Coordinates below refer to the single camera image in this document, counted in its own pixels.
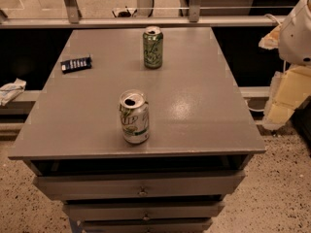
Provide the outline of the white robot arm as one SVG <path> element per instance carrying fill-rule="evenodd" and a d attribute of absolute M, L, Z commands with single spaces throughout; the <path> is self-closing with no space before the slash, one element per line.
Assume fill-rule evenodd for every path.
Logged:
<path fill-rule="evenodd" d="M 259 41 L 259 47 L 277 49 L 290 64 L 272 78 L 262 126 L 278 130 L 311 95 L 311 0 L 299 0 L 285 20 Z"/>

